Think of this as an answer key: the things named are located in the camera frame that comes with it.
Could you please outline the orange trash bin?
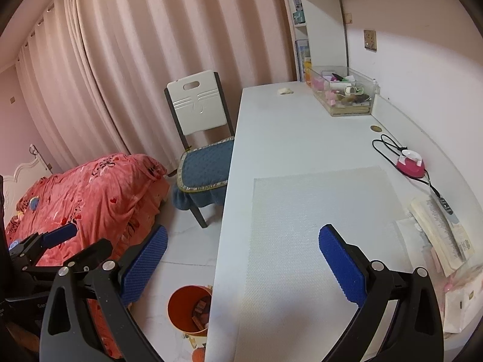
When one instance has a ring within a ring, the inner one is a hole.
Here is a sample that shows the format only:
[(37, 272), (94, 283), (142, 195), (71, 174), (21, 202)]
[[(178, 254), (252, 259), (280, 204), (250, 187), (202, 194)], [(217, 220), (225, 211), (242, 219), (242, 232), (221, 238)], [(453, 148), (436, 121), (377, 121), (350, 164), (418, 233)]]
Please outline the orange trash bin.
[(205, 337), (208, 332), (212, 289), (200, 285), (186, 285), (169, 298), (167, 313), (170, 323), (192, 337)]

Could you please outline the red floral bed cover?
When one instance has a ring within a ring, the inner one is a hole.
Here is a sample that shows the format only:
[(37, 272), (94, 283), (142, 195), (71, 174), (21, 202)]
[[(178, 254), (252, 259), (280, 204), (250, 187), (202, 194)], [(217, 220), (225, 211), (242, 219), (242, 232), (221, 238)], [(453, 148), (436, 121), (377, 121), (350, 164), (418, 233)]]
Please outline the red floral bed cover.
[(43, 177), (17, 201), (7, 243), (73, 223), (75, 237), (48, 249), (38, 265), (61, 265), (100, 239), (111, 242), (117, 260), (151, 232), (169, 194), (167, 173), (148, 155), (116, 153)]

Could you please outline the open book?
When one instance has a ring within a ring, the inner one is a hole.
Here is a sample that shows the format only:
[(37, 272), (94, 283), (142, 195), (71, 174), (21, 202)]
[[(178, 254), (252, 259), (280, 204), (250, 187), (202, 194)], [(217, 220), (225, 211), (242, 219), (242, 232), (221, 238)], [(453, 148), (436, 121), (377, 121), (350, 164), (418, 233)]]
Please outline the open book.
[(415, 198), (409, 211), (436, 251), (445, 277), (472, 257), (475, 250), (468, 233), (444, 198), (431, 195)]

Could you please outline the blue chair cushion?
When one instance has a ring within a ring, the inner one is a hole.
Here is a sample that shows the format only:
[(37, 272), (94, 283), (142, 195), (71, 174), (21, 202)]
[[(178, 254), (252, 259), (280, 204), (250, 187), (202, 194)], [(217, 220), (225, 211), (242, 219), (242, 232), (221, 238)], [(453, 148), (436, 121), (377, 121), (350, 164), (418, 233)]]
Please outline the blue chair cushion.
[(179, 210), (225, 202), (235, 137), (185, 152), (179, 162), (172, 202)]

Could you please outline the pink mini iron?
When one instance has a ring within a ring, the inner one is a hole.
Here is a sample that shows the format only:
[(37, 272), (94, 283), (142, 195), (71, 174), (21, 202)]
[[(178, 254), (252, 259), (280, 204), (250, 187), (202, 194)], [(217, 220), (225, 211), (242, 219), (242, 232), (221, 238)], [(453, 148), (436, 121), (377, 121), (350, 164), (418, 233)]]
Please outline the pink mini iron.
[(404, 149), (396, 162), (396, 168), (407, 177), (423, 178), (426, 168), (422, 156), (416, 151)]

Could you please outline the white folding chair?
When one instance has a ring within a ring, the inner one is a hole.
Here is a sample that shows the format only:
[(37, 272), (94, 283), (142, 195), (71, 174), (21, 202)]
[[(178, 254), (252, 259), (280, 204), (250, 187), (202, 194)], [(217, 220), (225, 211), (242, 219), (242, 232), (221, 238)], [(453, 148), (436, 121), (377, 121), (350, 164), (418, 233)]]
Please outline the white folding chair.
[[(235, 129), (217, 72), (206, 70), (168, 83), (165, 99), (183, 144), (184, 153), (196, 149), (188, 143), (187, 138), (197, 132), (226, 126), (229, 129), (229, 136), (226, 138), (235, 137)], [(199, 226), (206, 228), (207, 223), (201, 209), (190, 208), (183, 211), (191, 212)]]

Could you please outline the pink striped curtain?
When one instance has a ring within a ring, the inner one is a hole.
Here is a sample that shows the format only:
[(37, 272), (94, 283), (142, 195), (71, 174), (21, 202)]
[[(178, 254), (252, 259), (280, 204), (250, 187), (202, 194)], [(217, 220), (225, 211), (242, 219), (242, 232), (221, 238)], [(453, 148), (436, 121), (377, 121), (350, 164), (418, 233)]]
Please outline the pink striped curtain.
[(295, 77), (283, 0), (49, 0), (19, 49), (29, 112), (58, 166), (122, 152), (175, 167), (169, 83), (213, 70), (242, 90)]

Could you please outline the small white desk scrap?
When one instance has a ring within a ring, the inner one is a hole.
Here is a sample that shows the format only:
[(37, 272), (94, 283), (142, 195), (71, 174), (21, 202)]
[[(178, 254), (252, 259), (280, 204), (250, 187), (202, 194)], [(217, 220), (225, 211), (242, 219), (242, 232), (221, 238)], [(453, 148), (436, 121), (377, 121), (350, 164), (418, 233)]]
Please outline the small white desk scrap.
[(293, 94), (293, 93), (294, 92), (288, 87), (280, 88), (280, 89), (277, 90), (277, 94), (280, 95), (280, 96), (290, 95), (290, 94)]

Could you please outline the clear plastic storage box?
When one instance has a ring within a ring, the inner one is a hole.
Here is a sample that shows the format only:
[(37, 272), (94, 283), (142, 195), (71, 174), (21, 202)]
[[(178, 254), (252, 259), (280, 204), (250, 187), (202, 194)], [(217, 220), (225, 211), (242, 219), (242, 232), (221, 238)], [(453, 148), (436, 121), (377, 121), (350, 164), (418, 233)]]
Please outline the clear plastic storage box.
[(370, 78), (346, 66), (313, 66), (309, 86), (332, 117), (371, 114), (380, 87)]

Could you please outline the wall power socket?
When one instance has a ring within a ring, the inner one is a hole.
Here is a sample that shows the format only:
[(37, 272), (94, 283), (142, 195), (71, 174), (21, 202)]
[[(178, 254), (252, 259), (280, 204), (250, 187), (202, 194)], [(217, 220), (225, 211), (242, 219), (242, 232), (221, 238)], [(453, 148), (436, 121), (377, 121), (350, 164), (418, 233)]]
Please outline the wall power socket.
[(377, 51), (377, 42), (376, 42), (376, 31), (375, 30), (364, 30), (363, 31), (363, 42), (364, 48), (371, 51)]

